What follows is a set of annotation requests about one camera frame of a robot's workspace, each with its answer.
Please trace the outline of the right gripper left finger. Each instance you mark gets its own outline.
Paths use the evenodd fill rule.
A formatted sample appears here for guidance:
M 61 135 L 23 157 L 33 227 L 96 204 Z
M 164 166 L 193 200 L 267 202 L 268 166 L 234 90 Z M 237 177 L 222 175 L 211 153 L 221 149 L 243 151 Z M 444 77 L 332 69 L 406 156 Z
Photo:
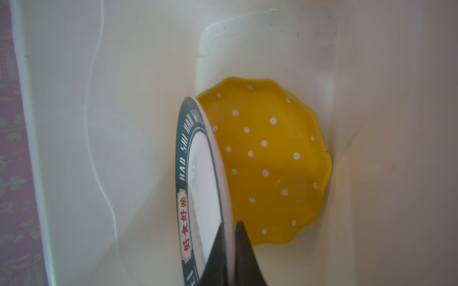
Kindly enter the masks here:
M 199 286 L 228 286 L 227 257 L 222 225 L 218 228 Z

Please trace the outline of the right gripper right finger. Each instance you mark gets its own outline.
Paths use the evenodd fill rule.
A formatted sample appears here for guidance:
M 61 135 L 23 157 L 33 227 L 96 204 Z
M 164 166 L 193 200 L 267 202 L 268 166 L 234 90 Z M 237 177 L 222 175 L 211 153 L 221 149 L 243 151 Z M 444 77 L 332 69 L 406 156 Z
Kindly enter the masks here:
M 267 286 L 255 257 L 248 233 L 242 221 L 238 221 L 235 230 L 236 239 L 236 285 Z

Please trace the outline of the green rim white plate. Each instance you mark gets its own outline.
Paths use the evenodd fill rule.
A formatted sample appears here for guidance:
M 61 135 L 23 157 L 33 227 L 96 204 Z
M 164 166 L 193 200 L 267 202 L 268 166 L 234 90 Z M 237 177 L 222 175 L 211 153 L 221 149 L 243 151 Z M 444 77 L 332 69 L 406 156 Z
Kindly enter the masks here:
M 175 145 L 175 198 L 184 283 L 199 285 L 222 225 L 228 286 L 233 286 L 236 283 L 236 239 L 229 186 L 209 120 L 192 97 L 182 102 Z

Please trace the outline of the yellow polka dot plate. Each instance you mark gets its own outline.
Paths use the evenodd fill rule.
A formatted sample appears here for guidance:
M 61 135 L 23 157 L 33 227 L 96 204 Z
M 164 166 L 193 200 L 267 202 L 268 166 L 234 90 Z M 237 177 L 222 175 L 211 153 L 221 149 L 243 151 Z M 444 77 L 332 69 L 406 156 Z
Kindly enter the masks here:
M 234 220 L 286 244 L 321 214 L 332 160 L 313 110 L 271 79 L 228 77 L 197 97 L 216 137 Z

